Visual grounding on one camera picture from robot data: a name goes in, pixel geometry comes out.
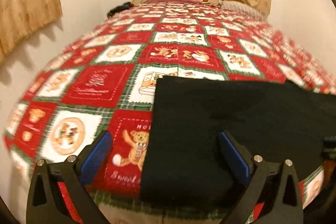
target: black garment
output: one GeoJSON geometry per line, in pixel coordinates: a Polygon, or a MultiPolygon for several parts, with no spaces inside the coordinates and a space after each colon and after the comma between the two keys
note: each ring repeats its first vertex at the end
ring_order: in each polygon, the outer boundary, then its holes
{"type": "Polygon", "coordinates": [[[294,83],[157,80],[140,199],[169,205],[229,207],[241,188],[218,149],[228,130],[271,162],[291,159],[299,180],[322,164],[322,138],[334,133],[336,96],[294,83]]]}

